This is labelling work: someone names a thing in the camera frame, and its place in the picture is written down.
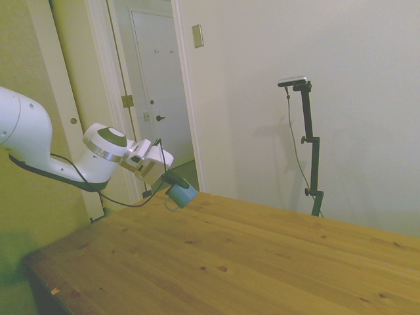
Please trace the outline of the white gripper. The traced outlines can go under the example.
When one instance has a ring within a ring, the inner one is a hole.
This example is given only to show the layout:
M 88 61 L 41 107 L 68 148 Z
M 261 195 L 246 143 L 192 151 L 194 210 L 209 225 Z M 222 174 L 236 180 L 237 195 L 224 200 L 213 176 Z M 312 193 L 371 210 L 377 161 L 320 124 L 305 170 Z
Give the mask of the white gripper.
M 135 177 L 142 182 L 153 185 L 163 175 L 163 181 L 171 186 L 179 185 L 183 189 L 189 189 L 189 183 L 184 178 L 173 171 L 166 171 L 172 165 L 174 157 L 162 146 L 151 146 L 148 151 L 137 150 L 133 159 L 138 160 Z

